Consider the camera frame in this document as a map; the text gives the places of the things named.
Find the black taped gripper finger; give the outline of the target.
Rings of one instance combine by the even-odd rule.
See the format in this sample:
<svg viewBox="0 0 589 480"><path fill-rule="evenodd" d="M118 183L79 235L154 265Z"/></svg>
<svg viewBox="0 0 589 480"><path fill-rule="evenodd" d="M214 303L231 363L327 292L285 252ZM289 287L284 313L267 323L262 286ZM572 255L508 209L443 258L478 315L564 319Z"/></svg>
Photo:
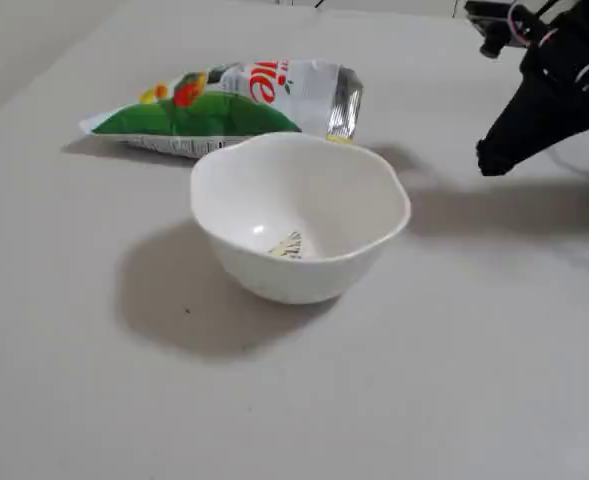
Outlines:
<svg viewBox="0 0 589 480"><path fill-rule="evenodd" d="M508 173L561 140L563 105L542 84L521 84L476 145L481 173Z"/></svg>
<svg viewBox="0 0 589 480"><path fill-rule="evenodd" d="M488 175L503 176L567 138L589 130L589 111L511 102L488 132Z"/></svg>

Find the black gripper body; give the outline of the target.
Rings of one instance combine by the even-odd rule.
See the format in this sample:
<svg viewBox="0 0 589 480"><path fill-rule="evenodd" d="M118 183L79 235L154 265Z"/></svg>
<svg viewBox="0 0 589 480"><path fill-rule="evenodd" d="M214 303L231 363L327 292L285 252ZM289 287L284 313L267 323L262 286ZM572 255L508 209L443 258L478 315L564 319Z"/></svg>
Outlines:
<svg viewBox="0 0 589 480"><path fill-rule="evenodd" d="M589 114L589 1L557 16L520 69L523 81L541 87L554 107Z"/></svg>

